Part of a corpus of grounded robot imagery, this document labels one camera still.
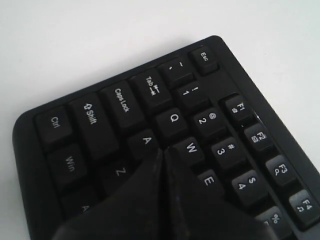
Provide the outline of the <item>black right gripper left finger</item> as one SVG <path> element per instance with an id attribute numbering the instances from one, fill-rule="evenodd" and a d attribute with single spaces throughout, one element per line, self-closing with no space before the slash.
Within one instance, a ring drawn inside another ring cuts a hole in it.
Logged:
<path id="1" fill-rule="evenodd" d="M 161 239 L 160 187 L 163 160 L 163 150 L 151 152 L 112 196 L 88 212 L 67 220 L 56 230 L 54 239 Z"/>

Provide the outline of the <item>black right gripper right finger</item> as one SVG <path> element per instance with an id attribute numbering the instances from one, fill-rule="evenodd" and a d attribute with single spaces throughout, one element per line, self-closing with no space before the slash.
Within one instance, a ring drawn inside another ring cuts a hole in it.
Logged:
<path id="1" fill-rule="evenodd" d="M 164 151 L 168 211 L 174 240 L 273 240 L 270 226 L 222 200 L 169 147 Z"/>

